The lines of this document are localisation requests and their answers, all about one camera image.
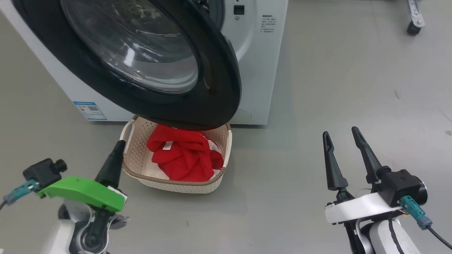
caster wheel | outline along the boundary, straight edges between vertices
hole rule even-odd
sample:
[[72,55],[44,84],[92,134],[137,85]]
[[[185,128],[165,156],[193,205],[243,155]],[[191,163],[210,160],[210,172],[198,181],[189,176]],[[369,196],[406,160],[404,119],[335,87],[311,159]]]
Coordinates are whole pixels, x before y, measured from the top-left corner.
[[408,25],[408,29],[406,30],[406,32],[409,35],[417,35],[419,32],[421,31],[420,27],[417,27],[413,24],[413,21],[410,22],[410,24]]

red clothing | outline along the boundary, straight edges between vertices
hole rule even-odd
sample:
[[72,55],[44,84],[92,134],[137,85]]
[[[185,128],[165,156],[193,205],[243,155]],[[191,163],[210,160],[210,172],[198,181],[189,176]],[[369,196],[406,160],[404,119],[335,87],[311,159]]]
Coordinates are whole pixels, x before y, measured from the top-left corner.
[[213,176],[214,169],[223,167],[218,146],[202,132],[158,125],[146,146],[154,152],[152,162],[170,180],[205,182]]

clothing tag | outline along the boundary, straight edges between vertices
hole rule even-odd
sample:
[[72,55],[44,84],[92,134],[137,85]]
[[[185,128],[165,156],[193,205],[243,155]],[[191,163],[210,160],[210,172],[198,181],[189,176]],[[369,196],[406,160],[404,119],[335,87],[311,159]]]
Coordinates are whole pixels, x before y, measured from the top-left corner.
[[118,193],[119,195],[123,196],[124,197],[124,203],[126,202],[126,200],[127,200],[127,195],[126,194],[118,191],[117,189],[115,189],[115,188],[113,188],[111,186],[108,186],[107,189],[111,189],[112,191],[114,191],[114,192]]
[[163,147],[163,150],[171,150],[171,146],[173,145],[172,141],[167,141],[165,143],[165,146]]

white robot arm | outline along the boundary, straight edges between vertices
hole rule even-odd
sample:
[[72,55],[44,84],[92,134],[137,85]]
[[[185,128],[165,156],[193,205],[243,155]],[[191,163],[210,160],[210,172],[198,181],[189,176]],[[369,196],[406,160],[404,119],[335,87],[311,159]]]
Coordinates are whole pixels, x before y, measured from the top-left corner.
[[100,247],[89,249],[84,244],[86,229],[94,221],[95,211],[85,203],[65,199],[58,212],[59,220],[42,247],[41,254],[100,254],[107,253],[108,232],[125,227],[129,217],[115,214],[108,219],[106,237]]
[[392,172],[388,166],[382,166],[359,129],[353,127],[352,133],[363,156],[366,180],[372,190],[360,198],[347,191],[348,182],[334,157],[333,142],[328,132],[324,132],[328,189],[338,192],[336,201],[325,206],[326,220],[345,227],[353,254],[420,254],[400,225],[398,216],[409,213],[421,229],[432,231],[431,220],[419,206],[427,202],[424,183],[405,169]]

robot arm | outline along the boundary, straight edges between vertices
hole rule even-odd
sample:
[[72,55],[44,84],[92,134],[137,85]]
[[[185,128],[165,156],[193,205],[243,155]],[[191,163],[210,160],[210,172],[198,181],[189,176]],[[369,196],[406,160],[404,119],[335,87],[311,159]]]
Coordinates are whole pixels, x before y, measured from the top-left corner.
[[347,191],[348,182],[334,157],[333,142],[329,133],[324,132],[327,185],[329,190],[338,191],[336,201],[325,207],[327,221],[333,225],[343,224],[353,254],[420,253],[397,216],[403,214],[400,201],[406,196],[413,197],[416,204],[426,203],[424,183],[405,169],[392,172],[389,167],[382,166],[359,129],[353,127],[352,133],[363,156],[366,180],[372,184],[372,190],[360,198]]
[[24,170],[27,183],[5,196],[6,204],[32,191],[41,198],[65,199],[42,254],[106,253],[109,230],[122,228],[129,221],[117,214],[127,199],[118,189],[125,144],[124,140],[116,143],[94,181],[62,178],[61,172],[67,169],[62,160],[53,163],[46,159]]

